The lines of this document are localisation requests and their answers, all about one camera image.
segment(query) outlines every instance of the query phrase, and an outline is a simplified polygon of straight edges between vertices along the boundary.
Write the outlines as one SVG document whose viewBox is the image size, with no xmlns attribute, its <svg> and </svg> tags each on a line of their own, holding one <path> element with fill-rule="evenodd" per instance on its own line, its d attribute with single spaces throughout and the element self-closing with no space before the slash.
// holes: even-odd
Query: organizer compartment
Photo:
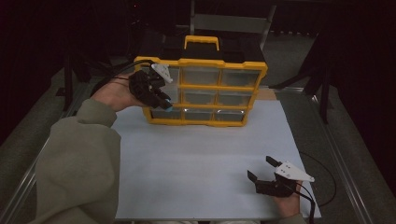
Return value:
<svg viewBox="0 0 396 224">
<path fill-rule="evenodd" d="M 258 70 L 223 69 L 220 85 L 254 87 L 259 74 Z"/>
<path fill-rule="evenodd" d="M 183 104 L 213 105 L 217 91 L 183 90 Z"/>
<path fill-rule="evenodd" d="M 241 122 L 245 115 L 245 110 L 217 110 L 215 112 L 215 120 Z"/>
<path fill-rule="evenodd" d="M 184 118 L 190 120 L 211 120 L 213 109 L 184 109 Z"/>
<path fill-rule="evenodd" d="M 173 108 L 172 111 L 166 112 L 157 107 L 155 109 L 151 108 L 150 112 L 153 119 L 181 119 L 180 108 Z"/>
<path fill-rule="evenodd" d="M 215 67 L 188 66 L 182 68 L 183 84 L 218 85 L 219 69 Z"/>
<path fill-rule="evenodd" d="M 170 98 L 170 102 L 172 104 L 180 103 L 180 94 L 178 87 L 176 85 L 168 85 L 161 88 L 163 92 L 165 92 Z"/>
<path fill-rule="evenodd" d="M 251 96 L 251 91 L 219 91 L 218 105 L 247 106 Z"/>
</svg>

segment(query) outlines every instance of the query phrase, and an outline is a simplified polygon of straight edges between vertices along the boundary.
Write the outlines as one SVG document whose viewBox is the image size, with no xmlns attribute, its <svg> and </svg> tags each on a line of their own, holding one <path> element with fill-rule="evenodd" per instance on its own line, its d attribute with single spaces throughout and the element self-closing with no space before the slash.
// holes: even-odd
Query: dark background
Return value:
<svg viewBox="0 0 396 224">
<path fill-rule="evenodd" d="M 277 2 L 271 27 L 275 35 L 316 37 L 302 70 L 322 66 L 323 60 L 332 62 L 332 84 L 396 193 L 394 1 L 244 1 L 237 7 L 240 1 L 197 2 L 197 12 L 255 17 L 264 17 Z M 109 63 L 109 56 L 133 59 L 146 28 L 185 35 L 188 29 L 175 25 L 190 22 L 190 3 L 183 0 L 0 4 L 0 144 L 48 89 L 70 46 L 103 63 Z M 81 65 L 80 59 L 75 63 Z"/>
</svg>

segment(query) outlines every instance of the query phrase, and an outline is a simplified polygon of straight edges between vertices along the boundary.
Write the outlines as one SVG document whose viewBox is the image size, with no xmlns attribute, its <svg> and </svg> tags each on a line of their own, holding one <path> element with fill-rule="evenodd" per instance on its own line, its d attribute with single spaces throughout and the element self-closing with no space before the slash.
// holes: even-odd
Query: black wall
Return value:
<svg viewBox="0 0 396 224">
<path fill-rule="evenodd" d="M 332 64 L 333 85 L 396 195 L 395 12 L 385 0 L 335 8 L 302 70 Z"/>
<path fill-rule="evenodd" d="M 106 55 L 90 1 L 2 1 L 0 144 L 63 67 L 65 40 L 96 60 Z"/>
</svg>

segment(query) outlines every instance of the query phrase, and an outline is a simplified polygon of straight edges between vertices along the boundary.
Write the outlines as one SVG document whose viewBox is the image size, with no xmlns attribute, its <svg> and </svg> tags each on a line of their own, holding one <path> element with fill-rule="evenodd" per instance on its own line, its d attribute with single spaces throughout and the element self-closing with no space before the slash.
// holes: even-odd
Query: beige sleeve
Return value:
<svg viewBox="0 0 396 224">
<path fill-rule="evenodd" d="M 279 220 L 278 224 L 305 224 L 305 220 L 301 214 L 292 216 L 292 217 L 285 217 Z"/>
<path fill-rule="evenodd" d="M 117 212 L 120 136 L 107 105 L 86 100 L 75 117 L 51 128 L 35 167 L 32 223 L 112 223 Z"/>
</svg>

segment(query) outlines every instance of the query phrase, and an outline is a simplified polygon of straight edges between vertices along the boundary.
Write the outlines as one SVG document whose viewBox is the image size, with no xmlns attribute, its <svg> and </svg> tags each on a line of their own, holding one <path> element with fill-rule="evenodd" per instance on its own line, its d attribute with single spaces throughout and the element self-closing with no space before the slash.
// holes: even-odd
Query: yellow plastic frame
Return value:
<svg viewBox="0 0 396 224">
<path fill-rule="evenodd" d="M 214 39 L 202 41 L 202 39 L 197 38 L 196 41 L 186 40 L 185 46 L 187 46 L 187 42 L 206 42 L 206 43 L 218 43 L 213 42 Z M 217 105 L 217 96 L 215 99 L 215 103 L 213 105 L 192 105 L 192 104 L 183 104 L 183 94 L 179 93 L 179 101 L 180 103 L 174 104 L 174 108 L 181 109 L 181 119 L 154 119 L 151 116 L 150 108 L 144 107 L 143 113 L 147 118 L 149 123 L 152 124 L 166 124 L 166 125 L 190 125 L 190 124 L 202 124 L 214 127 L 240 127 L 246 125 L 248 122 L 248 112 L 253 108 L 254 101 L 256 99 L 258 88 L 260 85 L 260 81 L 263 77 L 265 77 L 267 72 L 267 64 L 265 62 L 244 62 L 244 63 L 226 63 L 222 60 L 203 60 L 203 59 L 179 59 L 177 61 L 172 60 L 161 60 L 156 57 L 143 57 L 138 56 L 135 58 L 136 61 L 140 60 L 152 60 L 155 63 L 162 63 L 162 64 L 169 64 L 169 67 L 178 67 L 182 71 L 182 67 L 185 66 L 202 66 L 202 67 L 216 67 L 222 71 L 222 69 L 247 69 L 247 70 L 260 70 L 260 73 L 257 77 L 256 83 L 253 87 L 235 87 L 235 86 L 220 86 L 222 72 L 219 74 L 219 80 L 217 86 L 209 86 L 209 85 L 191 85 L 191 84 L 183 84 L 183 76 L 179 74 L 179 81 L 178 81 L 178 89 L 179 90 L 213 90 L 213 91 L 250 91 L 253 92 L 252 96 L 250 97 L 250 101 L 248 105 Z M 140 70 L 141 65 L 136 66 L 136 70 Z M 217 110 L 244 110 L 245 116 L 241 121 L 224 121 L 224 120 L 214 120 L 215 113 L 212 113 L 211 120 L 190 120 L 185 119 L 185 113 L 183 108 L 206 108 L 206 109 L 217 109 Z"/>
</svg>

